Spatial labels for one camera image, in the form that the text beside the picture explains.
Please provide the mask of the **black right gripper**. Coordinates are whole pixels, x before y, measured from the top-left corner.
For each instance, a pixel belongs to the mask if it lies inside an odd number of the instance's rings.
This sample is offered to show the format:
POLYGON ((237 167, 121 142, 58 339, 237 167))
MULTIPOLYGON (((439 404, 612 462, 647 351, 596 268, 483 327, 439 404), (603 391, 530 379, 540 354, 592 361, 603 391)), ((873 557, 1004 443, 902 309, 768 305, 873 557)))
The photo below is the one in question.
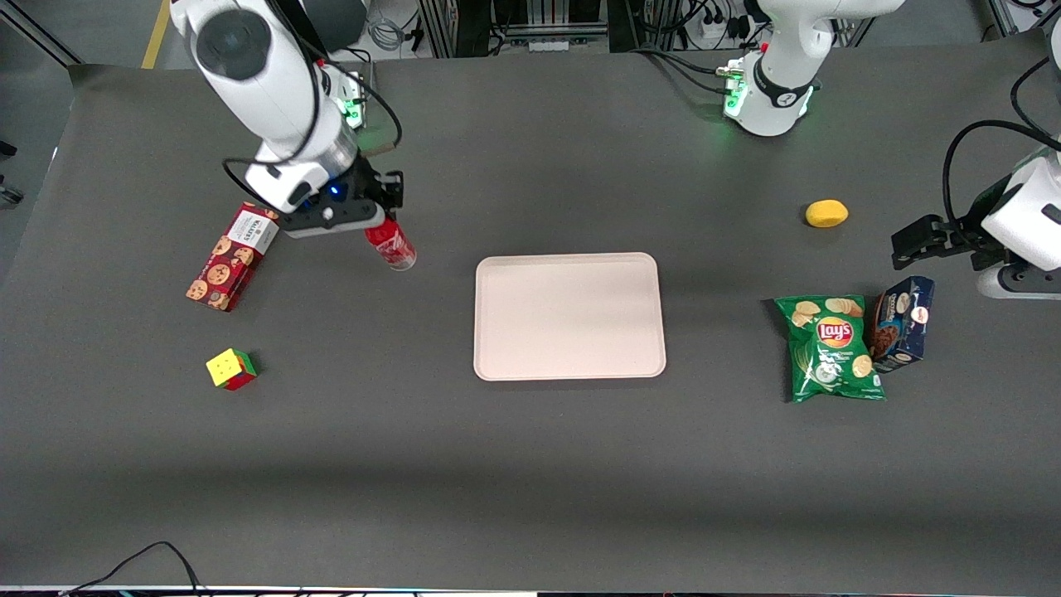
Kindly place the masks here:
POLYGON ((344 203, 366 199, 379 204, 384 216, 392 218, 393 209, 401 209, 405 200, 405 180, 401 171, 392 171, 390 179, 371 166, 368 160, 356 160, 343 174, 330 181, 330 200, 344 203))

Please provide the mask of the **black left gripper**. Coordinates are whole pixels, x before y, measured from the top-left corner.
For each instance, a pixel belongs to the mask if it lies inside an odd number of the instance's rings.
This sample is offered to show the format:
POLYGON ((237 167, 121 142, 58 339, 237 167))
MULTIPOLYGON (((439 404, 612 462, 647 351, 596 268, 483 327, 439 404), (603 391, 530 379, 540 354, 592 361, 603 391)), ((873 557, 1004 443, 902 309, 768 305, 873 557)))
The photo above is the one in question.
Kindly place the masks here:
POLYGON ((943 205, 947 223, 937 215, 921 216, 891 235, 892 269, 905 269, 921 260, 971 254, 973 269, 988 269, 993 265, 1008 267, 1017 261, 985 228, 986 217, 1008 200, 1007 187, 1011 175, 1005 175, 978 194, 962 218, 952 209, 950 182, 943 185, 943 205))

